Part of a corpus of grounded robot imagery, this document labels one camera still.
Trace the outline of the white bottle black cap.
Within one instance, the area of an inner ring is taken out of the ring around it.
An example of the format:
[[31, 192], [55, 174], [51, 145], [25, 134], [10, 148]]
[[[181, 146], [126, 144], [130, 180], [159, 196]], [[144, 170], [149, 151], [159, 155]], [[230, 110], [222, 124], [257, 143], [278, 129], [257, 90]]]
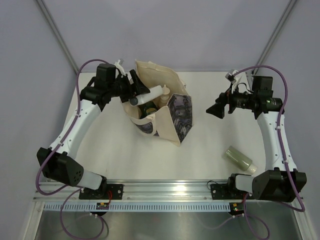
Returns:
[[146, 94], [140, 94], [129, 100], [131, 106], [140, 106], [147, 102], [150, 102], [163, 94], [163, 88], [160, 85], [149, 89], [150, 92]]

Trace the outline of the beige pump bottle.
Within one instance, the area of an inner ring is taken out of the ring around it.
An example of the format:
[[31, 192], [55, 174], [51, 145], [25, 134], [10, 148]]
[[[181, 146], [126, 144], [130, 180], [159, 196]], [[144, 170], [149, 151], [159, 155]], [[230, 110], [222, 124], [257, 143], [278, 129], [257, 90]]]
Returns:
[[162, 95], [160, 96], [159, 105], [161, 107], [165, 106], [169, 100], [170, 89], [164, 85], [162, 88]]

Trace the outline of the green bottle beige cap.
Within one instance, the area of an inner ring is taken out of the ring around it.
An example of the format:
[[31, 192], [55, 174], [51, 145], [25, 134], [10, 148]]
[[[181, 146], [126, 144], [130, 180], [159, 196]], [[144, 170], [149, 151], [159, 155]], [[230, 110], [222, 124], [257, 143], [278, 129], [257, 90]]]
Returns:
[[224, 152], [223, 158], [230, 161], [241, 171], [247, 172], [250, 175], [253, 175], [258, 169], [258, 167], [253, 163], [252, 159], [247, 157], [233, 146], [229, 146], [229, 148]]

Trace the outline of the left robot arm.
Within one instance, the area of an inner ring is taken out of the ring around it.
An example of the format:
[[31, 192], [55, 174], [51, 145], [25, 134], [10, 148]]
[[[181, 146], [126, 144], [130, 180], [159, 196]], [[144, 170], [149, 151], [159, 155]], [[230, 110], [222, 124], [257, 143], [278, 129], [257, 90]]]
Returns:
[[86, 170], [76, 161], [86, 133], [112, 98], [120, 98], [123, 103], [138, 106], [158, 97], [156, 92], [160, 89], [159, 86], [146, 86], [134, 69], [126, 73], [119, 62], [112, 64], [100, 59], [95, 76], [83, 89], [80, 89], [78, 82], [75, 83], [77, 105], [67, 125], [49, 147], [41, 147], [37, 151], [40, 167], [35, 177], [36, 190], [44, 196], [62, 190], [42, 190], [40, 177], [44, 176], [62, 183], [64, 188], [90, 189], [92, 196], [98, 200], [103, 199], [108, 192], [105, 178]]

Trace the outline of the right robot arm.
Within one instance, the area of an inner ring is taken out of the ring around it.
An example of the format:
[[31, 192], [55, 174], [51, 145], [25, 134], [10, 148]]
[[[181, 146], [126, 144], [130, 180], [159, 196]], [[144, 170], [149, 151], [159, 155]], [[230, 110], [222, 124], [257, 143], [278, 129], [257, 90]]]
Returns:
[[250, 193], [255, 200], [291, 203], [307, 183], [307, 176], [294, 163], [285, 133], [283, 101], [273, 96], [271, 76], [253, 77], [252, 92], [240, 92], [235, 82], [220, 93], [214, 105], [206, 110], [219, 119], [235, 109], [250, 110], [260, 128], [265, 171], [257, 176], [233, 173], [225, 184], [210, 186], [213, 199], [241, 199]]

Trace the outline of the beige canvas tote bag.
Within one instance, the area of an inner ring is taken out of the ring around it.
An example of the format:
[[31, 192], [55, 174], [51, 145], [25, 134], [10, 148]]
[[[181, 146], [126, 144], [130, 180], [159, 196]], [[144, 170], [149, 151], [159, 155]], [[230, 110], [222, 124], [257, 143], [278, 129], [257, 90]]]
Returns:
[[180, 146], [193, 126], [192, 97], [178, 74], [166, 66], [151, 61], [135, 61], [135, 71], [142, 83], [148, 87], [167, 87], [168, 102], [144, 118], [143, 111], [129, 102], [122, 104], [126, 116], [137, 131], [145, 137], [158, 137]]

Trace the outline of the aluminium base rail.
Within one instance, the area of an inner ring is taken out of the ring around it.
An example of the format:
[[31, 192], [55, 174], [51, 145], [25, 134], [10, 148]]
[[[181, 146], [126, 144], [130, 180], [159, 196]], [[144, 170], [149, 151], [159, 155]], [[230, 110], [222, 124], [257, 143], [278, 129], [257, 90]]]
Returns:
[[[122, 199], [118, 202], [217, 202], [212, 199], [208, 180], [108, 180], [110, 184], [122, 184]], [[44, 192], [53, 192], [62, 187], [56, 181], [44, 181], [40, 188]], [[32, 200], [35, 202], [62, 202], [77, 187], [67, 186], [53, 195], [42, 195], [37, 190]]]

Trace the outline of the right aluminium frame post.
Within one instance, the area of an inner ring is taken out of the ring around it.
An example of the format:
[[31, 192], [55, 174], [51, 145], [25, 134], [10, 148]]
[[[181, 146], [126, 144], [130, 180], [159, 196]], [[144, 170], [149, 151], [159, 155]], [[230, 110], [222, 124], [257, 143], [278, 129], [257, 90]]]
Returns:
[[286, 7], [284, 8], [279, 20], [277, 21], [271, 35], [269, 36], [261, 54], [259, 55], [259, 58], [257, 59], [257, 62], [255, 63], [256, 66], [263, 65], [268, 57], [268, 55], [271, 53], [274, 45], [276, 44], [276, 41], [280, 37], [282, 31], [284, 30], [286, 23], [290, 19], [292, 13], [294, 12], [297, 4], [299, 3], [299, 0], [289, 0]]

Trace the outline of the aluminium frame post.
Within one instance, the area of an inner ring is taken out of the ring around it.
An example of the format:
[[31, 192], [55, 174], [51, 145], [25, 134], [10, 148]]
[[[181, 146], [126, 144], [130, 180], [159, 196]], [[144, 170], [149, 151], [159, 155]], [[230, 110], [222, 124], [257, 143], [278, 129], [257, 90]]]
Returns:
[[282, 31], [284, 30], [286, 23], [290, 19], [292, 13], [294, 12], [297, 4], [299, 3], [299, 0], [289, 0], [286, 7], [284, 8], [279, 20], [277, 21], [271, 35], [269, 36], [261, 54], [259, 55], [259, 58], [257, 59], [257, 62], [255, 63], [256, 66], [263, 65], [268, 57], [268, 55], [271, 53], [274, 45], [276, 44], [276, 41], [280, 37]]
[[71, 54], [71, 52], [70, 52], [70, 50], [64, 40], [64, 38], [58, 28], [58, 25], [57, 25], [56, 21], [54, 20], [54, 17], [51, 14], [47, 4], [45, 3], [44, 0], [34, 0], [34, 3], [38, 7], [42, 16], [44, 17], [44, 20], [45, 20], [47, 26], [49, 27], [50, 31], [54, 35], [54, 38], [56, 39], [56, 41], [57, 41], [60, 49], [62, 50], [68, 64], [70, 65], [71, 69], [74, 71], [75, 74], [77, 74], [79, 71], [79, 67], [78, 67], [73, 55]]

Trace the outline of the left aluminium frame post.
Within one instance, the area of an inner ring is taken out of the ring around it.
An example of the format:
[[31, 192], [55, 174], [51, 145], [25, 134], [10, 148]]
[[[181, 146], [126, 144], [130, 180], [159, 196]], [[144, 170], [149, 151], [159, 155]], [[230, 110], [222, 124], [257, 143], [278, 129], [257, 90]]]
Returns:
[[51, 14], [47, 4], [45, 3], [44, 0], [34, 0], [34, 3], [38, 7], [42, 16], [44, 17], [44, 20], [45, 20], [47, 26], [49, 27], [50, 31], [54, 35], [54, 38], [56, 39], [56, 41], [57, 41], [60, 49], [62, 50], [68, 64], [70, 65], [71, 69], [74, 71], [75, 74], [77, 74], [79, 71], [79, 67], [78, 67], [73, 55], [71, 54], [71, 52], [70, 52], [70, 50], [64, 40], [64, 38], [58, 28], [58, 25], [57, 25], [56, 21], [54, 20], [54, 17]]

